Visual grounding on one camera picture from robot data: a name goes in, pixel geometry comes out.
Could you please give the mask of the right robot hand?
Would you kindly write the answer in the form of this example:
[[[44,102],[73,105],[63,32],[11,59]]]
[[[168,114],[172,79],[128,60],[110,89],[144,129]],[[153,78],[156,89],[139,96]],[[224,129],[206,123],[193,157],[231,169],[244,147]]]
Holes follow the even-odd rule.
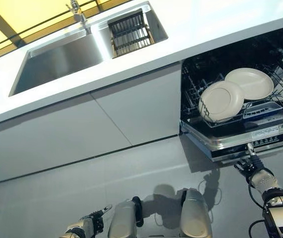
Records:
[[[248,185],[261,194],[271,188],[277,188],[277,178],[264,166],[256,154],[253,144],[248,143],[247,149],[250,157],[248,159],[240,159],[234,164],[234,167],[245,177]]]

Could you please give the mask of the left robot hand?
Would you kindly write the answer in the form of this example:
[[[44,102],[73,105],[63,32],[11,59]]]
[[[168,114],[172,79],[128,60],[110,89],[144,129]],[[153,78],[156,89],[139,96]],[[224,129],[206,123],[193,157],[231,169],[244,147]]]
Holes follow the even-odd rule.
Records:
[[[96,236],[99,233],[103,232],[104,223],[103,223],[103,215],[109,212],[112,209],[113,205],[109,204],[101,210],[90,213],[89,215],[85,215],[80,218],[81,221],[86,222],[87,229],[85,231],[86,237],[88,234],[91,234],[91,237]]]

